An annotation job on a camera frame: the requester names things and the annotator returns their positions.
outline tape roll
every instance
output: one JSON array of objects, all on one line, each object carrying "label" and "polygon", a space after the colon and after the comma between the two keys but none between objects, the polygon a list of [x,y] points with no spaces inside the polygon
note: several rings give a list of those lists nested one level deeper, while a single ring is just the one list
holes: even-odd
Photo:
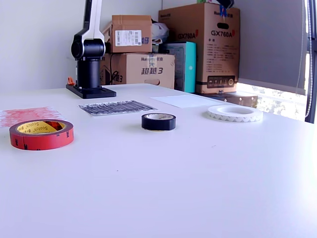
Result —
[{"label": "tape roll", "polygon": [[263,112],[255,108],[221,105],[208,108],[209,117],[232,122],[253,122],[263,119]]},{"label": "tape roll", "polygon": [[142,116],[142,128],[151,131],[167,131],[176,128],[176,116],[164,113],[150,113]]},{"label": "tape roll", "polygon": [[63,120],[30,120],[9,129],[11,145],[22,150],[50,150],[74,140],[73,124]]}]

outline black tape roll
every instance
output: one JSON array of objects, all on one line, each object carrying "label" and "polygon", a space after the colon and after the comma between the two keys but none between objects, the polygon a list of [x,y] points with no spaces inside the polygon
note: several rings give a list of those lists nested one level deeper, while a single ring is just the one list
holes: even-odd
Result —
[{"label": "black tape roll", "polygon": [[142,128],[152,131],[166,131],[176,128],[176,116],[164,113],[149,113],[142,116]]}]

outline red tape roll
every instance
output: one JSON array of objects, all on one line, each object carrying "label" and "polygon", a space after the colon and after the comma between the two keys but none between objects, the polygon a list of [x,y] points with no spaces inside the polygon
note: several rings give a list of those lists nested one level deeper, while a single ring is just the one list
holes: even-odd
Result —
[{"label": "red tape roll", "polygon": [[63,120],[30,120],[9,129],[11,145],[22,150],[51,150],[74,140],[73,124]]}]

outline orange object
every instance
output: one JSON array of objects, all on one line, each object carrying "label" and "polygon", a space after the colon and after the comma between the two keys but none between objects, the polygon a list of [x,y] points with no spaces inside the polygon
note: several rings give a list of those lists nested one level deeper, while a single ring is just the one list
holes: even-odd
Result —
[{"label": "orange object", "polygon": [[72,77],[68,77],[67,84],[68,84],[68,85],[72,85],[72,86],[75,85],[74,80],[73,80]]}]

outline barcode label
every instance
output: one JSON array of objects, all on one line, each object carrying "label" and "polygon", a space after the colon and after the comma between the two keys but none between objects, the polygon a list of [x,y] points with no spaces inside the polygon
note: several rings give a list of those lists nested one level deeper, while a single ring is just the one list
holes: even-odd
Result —
[{"label": "barcode label", "polygon": [[115,46],[141,46],[141,30],[115,31]]}]

